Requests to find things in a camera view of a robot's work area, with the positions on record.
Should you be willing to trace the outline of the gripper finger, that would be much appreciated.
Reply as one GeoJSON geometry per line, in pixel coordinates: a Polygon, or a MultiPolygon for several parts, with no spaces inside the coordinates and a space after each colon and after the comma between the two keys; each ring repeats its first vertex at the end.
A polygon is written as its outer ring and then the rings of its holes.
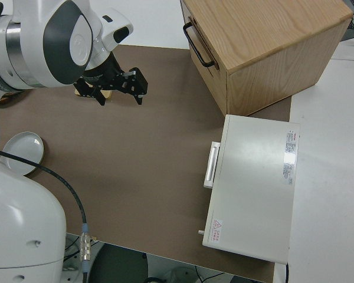
{"type": "Polygon", "coordinates": [[[130,69],[129,83],[130,94],[135,98],[138,105],[142,105],[143,97],[148,91],[148,82],[137,67],[130,69]]]}
{"type": "Polygon", "coordinates": [[[106,98],[99,88],[94,87],[91,96],[95,98],[101,106],[105,105],[106,98]]]}

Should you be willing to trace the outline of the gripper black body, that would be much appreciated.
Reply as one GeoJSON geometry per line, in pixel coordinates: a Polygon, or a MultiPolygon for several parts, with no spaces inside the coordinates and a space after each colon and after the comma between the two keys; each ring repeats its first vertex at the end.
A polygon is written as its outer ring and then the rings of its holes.
{"type": "Polygon", "coordinates": [[[83,75],[74,83],[76,95],[79,97],[93,98],[93,88],[103,91],[120,91],[128,93],[127,79],[123,76],[116,57],[112,52],[98,66],[85,70],[83,75]]]}

